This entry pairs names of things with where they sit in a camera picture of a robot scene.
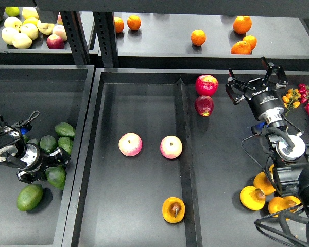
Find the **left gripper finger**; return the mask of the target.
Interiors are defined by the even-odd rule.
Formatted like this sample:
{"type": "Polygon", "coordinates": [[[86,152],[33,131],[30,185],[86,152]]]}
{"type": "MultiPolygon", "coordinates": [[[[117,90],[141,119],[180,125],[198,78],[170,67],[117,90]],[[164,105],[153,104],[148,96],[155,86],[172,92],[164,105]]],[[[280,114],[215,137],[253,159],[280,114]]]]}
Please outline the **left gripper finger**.
{"type": "Polygon", "coordinates": [[[45,171],[18,171],[16,173],[18,180],[24,183],[34,183],[45,180],[45,171]]]}
{"type": "Polygon", "coordinates": [[[52,167],[62,166],[65,169],[70,161],[70,155],[61,147],[57,147],[49,157],[52,167]]]}

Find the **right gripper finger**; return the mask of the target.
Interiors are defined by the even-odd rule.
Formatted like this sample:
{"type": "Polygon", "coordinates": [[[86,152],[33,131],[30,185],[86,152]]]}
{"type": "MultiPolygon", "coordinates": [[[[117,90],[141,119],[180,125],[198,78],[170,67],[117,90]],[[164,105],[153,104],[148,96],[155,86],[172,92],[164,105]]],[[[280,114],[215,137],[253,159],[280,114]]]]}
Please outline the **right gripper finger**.
{"type": "Polygon", "coordinates": [[[285,70],[280,65],[274,65],[272,62],[268,62],[267,59],[262,56],[261,62],[263,68],[266,69],[266,74],[262,79],[262,85],[267,87],[274,87],[275,89],[283,89],[288,85],[287,76],[285,70]],[[270,77],[275,74],[276,81],[270,81],[270,77]]]}
{"type": "Polygon", "coordinates": [[[229,69],[229,78],[225,86],[226,92],[235,105],[246,100],[249,105],[260,105],[264,100],[264,87],[262,87],[262,79],[260,77],[241,81],[236,78],[232,69],[229,69]]]}

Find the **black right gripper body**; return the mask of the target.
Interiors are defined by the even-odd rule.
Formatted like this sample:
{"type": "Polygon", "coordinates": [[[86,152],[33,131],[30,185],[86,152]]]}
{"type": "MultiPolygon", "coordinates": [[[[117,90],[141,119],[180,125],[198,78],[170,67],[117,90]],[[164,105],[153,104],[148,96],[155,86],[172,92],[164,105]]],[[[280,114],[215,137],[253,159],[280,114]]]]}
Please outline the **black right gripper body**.
{"type": "Polygon", "coordinates": [[[250,89],[246,89],[246,100],[258,121],[280,121],[284,105],[273,83],[264,83],[262,79],[253,80],[250,89]]]}

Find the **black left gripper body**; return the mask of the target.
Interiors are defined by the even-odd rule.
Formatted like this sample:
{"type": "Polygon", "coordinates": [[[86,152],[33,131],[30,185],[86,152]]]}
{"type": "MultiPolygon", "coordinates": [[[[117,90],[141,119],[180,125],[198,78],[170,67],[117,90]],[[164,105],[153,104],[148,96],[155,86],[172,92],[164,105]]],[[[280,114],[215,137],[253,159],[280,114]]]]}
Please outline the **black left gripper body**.
{"type": "Polygon", "coordinates": [[[54,166],[54,157],[47,154],[36,144],[26,144],[26,152],[22,157],[26,164],[22,171],[34,178],[40,178],[43,172],[54,166]]]}

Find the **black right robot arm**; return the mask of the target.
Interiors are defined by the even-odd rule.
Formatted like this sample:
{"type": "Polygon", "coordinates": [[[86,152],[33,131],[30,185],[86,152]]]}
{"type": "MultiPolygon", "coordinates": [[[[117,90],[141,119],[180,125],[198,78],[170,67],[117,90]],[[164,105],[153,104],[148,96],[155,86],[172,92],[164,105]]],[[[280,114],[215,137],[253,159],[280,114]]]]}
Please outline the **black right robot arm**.
{"type": "Polygon", "coordinates": [[[283,67],[261,58],[266,74],[249,81],[241,81],[229,69],[225,86],[232,102],[245,100],[258,125],[251,128],[252,136],[259,137],[267,164],[262,168],[277,197],[295,196],[300,200],[255,221],[256,229],[268,238],[285,246],[309,246],[309,141],[301,135],[289,134],[292,123],[286,119],[287,108],[277,90],[288,85],[283,67]]]}

